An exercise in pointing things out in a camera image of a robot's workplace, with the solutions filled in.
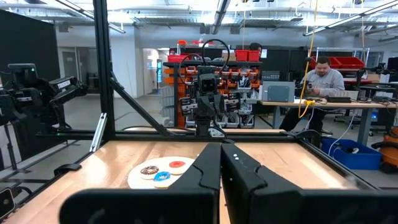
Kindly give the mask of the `silver aluminium bar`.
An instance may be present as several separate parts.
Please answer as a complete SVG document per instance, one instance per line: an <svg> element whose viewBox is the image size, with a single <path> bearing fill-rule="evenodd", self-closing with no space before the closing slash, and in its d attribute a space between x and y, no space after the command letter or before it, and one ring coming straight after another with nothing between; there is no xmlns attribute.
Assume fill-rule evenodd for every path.
<svg viewBox="0 0 398 224"><path fill-rule="evenodd" d="M107 122L107 116L107 113L101 113L91 142L91 146L89 148L89 152L96 152L99 149Z"/></svg>

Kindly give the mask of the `black hooked frame bracket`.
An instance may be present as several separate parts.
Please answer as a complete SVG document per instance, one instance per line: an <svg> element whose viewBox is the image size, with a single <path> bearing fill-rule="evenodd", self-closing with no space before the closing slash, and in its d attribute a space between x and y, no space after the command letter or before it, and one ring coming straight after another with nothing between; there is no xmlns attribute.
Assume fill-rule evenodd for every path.
<svg viewBox="0 0 398 224"><path fill-rule="evenodd" d="M286 136L291 136L294 139L303 139L308 140L311 144L316 147L320 147L320 143L322 141L322 136L319 132L313 129L305 129L303 131L295 132L295 131L281 131L281 134Z"/></svg>
<svg viewBox="0 0 398 224"><path fill-rule="evenodd" d="M65 174L65 173L67 173L69 171L78 171L80 169L81 169L81 165L80 164L75 164L75 163L64 164L64 165L61 165L60 167L56 168L53 171L53 173L54 173L54 176L58 176L60 174Z"/></svg>

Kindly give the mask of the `blue plastic bin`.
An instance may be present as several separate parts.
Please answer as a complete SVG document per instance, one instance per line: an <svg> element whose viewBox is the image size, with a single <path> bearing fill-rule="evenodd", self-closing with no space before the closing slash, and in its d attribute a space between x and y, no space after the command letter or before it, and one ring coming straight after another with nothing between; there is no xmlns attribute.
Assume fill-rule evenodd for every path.
<svg viewBox="0 0 398 224"><path fill-rule="evenodd" d="M382 160L380 152L350 139L335 141L322 139L322 151L349 169L378 170Z"/></svg>

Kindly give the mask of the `white round plate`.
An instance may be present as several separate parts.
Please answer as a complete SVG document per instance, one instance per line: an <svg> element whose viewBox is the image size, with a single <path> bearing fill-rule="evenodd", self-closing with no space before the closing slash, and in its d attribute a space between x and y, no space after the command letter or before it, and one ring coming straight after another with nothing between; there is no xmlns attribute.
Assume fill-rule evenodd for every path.
<svg viewBox="0 0 398 224"><path fill-rule="evenodd" d="M186 166L186 171L187 171L187 169L193 164L194 159L188 158L188 157L180 157L180 156L169 156L169 157L160 157L160 158L155 158L155 159L150 159L148 161L145 161L145 162L135 166L130 171L130 173L127 177L128 186L131 189L160 189L160 188L154 187L153 179L151 179L151 180L142 179L140 170L146 166L157 166L159 168L159 172L162 172L162 171L169 172L169 163L172 161L184 161L187 165ZM172 175L171 174L170 179L172 180L172 184L182 175Z"/></svg>

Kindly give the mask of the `shelf rack with orange bins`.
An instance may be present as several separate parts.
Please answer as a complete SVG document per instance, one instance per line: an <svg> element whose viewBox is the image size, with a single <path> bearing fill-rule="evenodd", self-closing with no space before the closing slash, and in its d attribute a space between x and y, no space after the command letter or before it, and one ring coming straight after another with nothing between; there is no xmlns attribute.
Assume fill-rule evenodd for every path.
<svg viewBox="0 0 398 224"><path fill-rule="evenodd" d="M224 95L227 100L240 99L239 103L225 105L225 112L218 115L217 123L223 128L253 128L254 105L260 98L262 63L210 61L206 64L215 67L214 74L220 78L218 93ZM199 60L187 60L181 65L177 62L164 63L162 81L169 87L161 91L161 115L170 118L177 127L195 127L193 116L182 111L180 99L194 97L193 88L189 84L197 79L198 67L201 65L203 63Z"/></svg>

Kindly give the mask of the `small chocolate sprinkled donut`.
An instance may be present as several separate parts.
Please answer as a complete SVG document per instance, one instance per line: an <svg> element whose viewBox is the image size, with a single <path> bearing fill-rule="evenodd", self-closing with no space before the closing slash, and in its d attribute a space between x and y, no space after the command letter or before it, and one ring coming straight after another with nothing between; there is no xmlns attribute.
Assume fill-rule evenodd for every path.
<svg viewBox="0 0 398 224"><path fill-rule="evenodd" d="M141 178L145 180L153 179L158 172L159 168L157 166L146 166L140 170Z"/></svg>

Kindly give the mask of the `black partition panel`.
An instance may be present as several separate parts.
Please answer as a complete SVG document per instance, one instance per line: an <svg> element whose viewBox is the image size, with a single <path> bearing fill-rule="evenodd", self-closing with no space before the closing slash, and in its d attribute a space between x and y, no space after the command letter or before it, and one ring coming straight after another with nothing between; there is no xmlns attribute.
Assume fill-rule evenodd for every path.
<svg viewBox="0 0 398 224"><path fill-rule="evenodd" d="M0 81L13 79L10 63L33 63L39 78L60 78L53 24L0 9Z"/></svg>

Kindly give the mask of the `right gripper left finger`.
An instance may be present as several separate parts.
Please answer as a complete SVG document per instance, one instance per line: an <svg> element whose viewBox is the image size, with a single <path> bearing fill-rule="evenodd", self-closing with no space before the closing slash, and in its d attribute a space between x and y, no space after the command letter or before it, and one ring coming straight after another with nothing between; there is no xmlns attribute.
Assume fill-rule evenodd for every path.
<svg viewBox="0 0 398 224"><path fill-rule="evenodd" d="M169 189L213 189L219 191L221 176L221 145L208 143L193 164Z"/></svg>

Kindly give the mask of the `small blue frosted donut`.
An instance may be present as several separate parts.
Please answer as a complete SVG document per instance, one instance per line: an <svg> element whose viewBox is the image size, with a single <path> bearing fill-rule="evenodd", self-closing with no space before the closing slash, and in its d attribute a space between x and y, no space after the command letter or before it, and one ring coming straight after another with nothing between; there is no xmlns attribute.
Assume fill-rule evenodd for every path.
<svg viewBox="0 0 398 224"><path fill-rule="evenodd" d="M171 173L167 171L158 172L153 179L155 188L167 188L172 184Z"/></svg>

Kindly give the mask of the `wooden work desk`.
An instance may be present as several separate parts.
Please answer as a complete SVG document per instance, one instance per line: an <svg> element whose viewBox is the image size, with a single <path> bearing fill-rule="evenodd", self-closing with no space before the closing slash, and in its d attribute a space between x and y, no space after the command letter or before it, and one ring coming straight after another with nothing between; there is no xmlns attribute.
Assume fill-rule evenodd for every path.
<svg viewBox="0 0 398 224"><path fill-rule="evenodd" d="M259 105L262 106L275 106L274 108L274 119L272 122L272 127L274 129L278 128L280 123L282 122L281 117L280 117L280 108L281 107L303 107L305 108L306 102L305 100L294 100L294 102L277 102L277 101L262 101L258 100L257 101ZM394 108L398 109L398 104L394 103L360 103L360 102L353 102L353 103L319 103L316 102L310 107L313 108L335 108L335 109L342 109L342 110L362 110L361 113L361 120L360 120L360 126L359 126L359 131L358 131L358 142L361 144L366 145L368 142L368 136L370 132L370 127L371 127L371 115L372 115L372 110L375 108L382 108L382 109L387 109L387 108Z"/></svg>

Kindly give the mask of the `orange shop vacuum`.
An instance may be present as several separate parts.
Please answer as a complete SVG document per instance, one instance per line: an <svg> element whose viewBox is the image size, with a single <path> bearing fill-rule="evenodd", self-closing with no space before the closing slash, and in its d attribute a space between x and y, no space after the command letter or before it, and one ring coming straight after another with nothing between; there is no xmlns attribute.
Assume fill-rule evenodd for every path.
<svg viewBox="0 0 398 224"><path fill-rule="evenodd" d="M379 169L387 174L398 173L398 127L393 127L383 135L383 141L371 145L382 154Z"/></svg>

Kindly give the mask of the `grey equipment box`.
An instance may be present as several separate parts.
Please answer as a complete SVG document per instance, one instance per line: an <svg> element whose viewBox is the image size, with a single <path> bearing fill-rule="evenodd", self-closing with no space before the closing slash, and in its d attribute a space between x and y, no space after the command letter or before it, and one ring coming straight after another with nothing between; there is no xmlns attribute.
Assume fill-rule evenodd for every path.
<svg viewBox="0 0 398 224"><path fill-rule="evenodd" d="M261 97L263 101L293 103L295 99L294 82L263 82Z"/></svg>

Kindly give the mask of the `small red frosted donut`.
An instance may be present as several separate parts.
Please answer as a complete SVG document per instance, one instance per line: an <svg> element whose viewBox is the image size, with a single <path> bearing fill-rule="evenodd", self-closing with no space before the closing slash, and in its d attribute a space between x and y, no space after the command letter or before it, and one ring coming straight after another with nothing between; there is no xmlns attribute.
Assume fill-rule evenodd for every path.
<svg viewBox="0 0 398 224"><path fill-rule="evenodd" d="M182 175L186 171L186 166L184 161L172 161L169 163L169 172L172 175Z"/></svg>

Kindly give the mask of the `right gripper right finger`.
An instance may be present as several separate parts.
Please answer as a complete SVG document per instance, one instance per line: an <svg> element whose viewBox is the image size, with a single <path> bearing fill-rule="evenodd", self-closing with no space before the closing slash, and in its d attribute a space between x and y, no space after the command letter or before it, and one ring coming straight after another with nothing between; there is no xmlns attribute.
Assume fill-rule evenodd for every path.
<svg viewBox="0 0 398 224"><path fill-rule="evenodd" d="M231 224L299 224L300 187L234 144L221 145L221 177Z"/></svg>

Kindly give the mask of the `person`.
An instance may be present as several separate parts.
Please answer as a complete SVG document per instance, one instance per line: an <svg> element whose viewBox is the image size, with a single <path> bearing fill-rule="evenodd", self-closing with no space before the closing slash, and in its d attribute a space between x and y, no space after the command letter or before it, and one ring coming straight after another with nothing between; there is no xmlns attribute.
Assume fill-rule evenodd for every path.
<svg viewBox="0 0 398 224"><path fill-rule="evenodd" d="M326 96L333 97L338 92L345 90L342 74L330 68L330 60L328 57L318 57L315 68L309 71L306 78L303 78L301 83L305 82L304 95L325 98ZM279 128L285 131L293 130L299 123L301 118L300 108L289 108L282 120Z"/></svg>
<svg viewBox="0 0 398 224"><path fill-rule="evenodd" d="M249 49L252 51L258 51L259 52L259 57L261 57L262 54L262 45L257 43L257 42L252 42L249 46Z"/></svg>

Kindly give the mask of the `flat black desk device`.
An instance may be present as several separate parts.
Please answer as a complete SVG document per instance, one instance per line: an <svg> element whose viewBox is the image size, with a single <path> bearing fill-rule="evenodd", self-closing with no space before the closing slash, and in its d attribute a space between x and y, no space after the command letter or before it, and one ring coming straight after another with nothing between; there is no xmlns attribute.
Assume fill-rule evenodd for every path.
<svg viewBox="0 0 398 224"><path fill-rule="evenodd" d="M350 97L327 96L325 99L328 103L351 103Z"/></svg>

